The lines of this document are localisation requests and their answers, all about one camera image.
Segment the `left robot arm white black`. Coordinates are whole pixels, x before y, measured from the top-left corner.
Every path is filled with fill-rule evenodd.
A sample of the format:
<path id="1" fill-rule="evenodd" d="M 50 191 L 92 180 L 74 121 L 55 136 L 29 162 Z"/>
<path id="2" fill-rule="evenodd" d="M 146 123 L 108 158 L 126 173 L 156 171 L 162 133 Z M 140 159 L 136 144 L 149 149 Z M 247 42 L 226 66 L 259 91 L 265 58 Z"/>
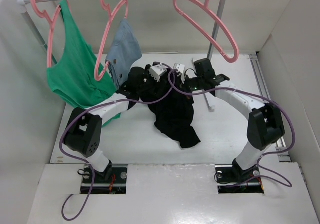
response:
<path id="1" fill-rule="evenodd" d="M 169 70 L 170 67 L 161 62 L 146 65 L 145 68 L 131 68 L 127 80 L 110 98 L 93 107 L 73 109 L 60 146 L 65 145 L 79 153 L 81 156 L 78 159 L 90 166 L 95 178 L 100 182 L 108 181 L 113 164 L 99 147 L 103 125 L 140 103 L 143 95 L 154 94 L 151 103 L 164 99 L 168 95 L 165 75 Z"/>

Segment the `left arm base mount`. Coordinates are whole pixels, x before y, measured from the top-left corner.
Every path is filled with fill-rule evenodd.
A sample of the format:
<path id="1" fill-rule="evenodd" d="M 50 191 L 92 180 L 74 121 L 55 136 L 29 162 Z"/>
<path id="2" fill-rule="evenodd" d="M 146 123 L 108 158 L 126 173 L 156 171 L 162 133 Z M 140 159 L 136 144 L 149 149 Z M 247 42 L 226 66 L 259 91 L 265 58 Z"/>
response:
<path id="1" fill-rule="evenodd" d="M 115 165 L 108 179 L 95 171 L 91 194 L 126 194 L 127 170 L 127 165 Z M 77 172 L 82 177 L 80 193 L 88 194 L 93 180 L 92 170 L 88 165 L 85 165 L 83 169 L 79 169 Z"/>

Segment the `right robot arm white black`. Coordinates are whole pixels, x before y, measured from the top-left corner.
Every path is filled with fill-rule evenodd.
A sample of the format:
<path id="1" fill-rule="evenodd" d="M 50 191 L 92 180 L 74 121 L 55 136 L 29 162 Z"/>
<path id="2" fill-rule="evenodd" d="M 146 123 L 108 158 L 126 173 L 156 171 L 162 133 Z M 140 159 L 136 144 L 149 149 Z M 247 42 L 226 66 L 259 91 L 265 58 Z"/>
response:
<path id="1" fill-rule="evenodd" d="M 262 96 L 238 88 L 228 76 L 216 74 L 208 58 L 193 60 L 196 76 L 185 77 L 185 84 L 192 93 L 203 90 L 227 102 L 239 111 L 248 122 L 247 144 L 232 162 L 231 181 L 251 179 L 254 168 L 270 145 L 284 134 L 285 128 L 280 108 Z"/>

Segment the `black t shirt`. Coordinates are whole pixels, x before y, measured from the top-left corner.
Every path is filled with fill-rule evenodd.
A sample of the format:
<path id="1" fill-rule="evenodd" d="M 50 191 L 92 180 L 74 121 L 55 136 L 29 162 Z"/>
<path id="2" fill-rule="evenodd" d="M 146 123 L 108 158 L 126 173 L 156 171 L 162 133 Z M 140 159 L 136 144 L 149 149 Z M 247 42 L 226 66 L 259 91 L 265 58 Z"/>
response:
<path id="1" fill-rule="evenodd" d="M 168 82 L 158 82 L 142 90 L 140 98 L 148 102 L 155 114 L 155 127 L 170 139 L 179 143 L 182 149 L 192 148 L 201 142 L 192 127 L 194 100 L 176 91 Z"/>

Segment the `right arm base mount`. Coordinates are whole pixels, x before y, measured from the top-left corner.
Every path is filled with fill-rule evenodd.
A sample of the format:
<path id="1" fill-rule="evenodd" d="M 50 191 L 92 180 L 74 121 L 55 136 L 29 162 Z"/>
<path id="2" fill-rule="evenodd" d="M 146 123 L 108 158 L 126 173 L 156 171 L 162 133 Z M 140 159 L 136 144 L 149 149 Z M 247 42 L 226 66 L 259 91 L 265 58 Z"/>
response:
<path id="1" fill-rule="evenodd" d="M 240 176 L 236 175 L 232 164 L 215 165 L 215 170 L 214 179 L 218 183 L 219 194 L 264 194 L 261 178 L 253 178 L 260 175 L 256 166 Z"/>

